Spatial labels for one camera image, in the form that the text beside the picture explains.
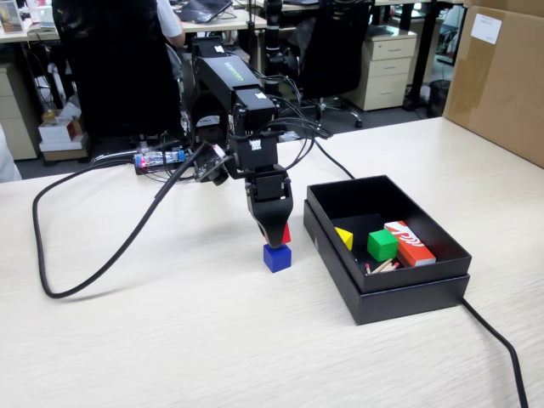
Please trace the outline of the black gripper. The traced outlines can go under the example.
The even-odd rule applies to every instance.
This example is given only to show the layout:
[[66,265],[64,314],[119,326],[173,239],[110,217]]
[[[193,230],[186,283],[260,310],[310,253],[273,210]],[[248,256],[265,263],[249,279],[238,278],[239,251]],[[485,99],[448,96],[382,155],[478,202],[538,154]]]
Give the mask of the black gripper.
[[291,180],[286,170],[249,173],[245,177],[250,214],[268,245],[282,245],[287,221],[293,209]]

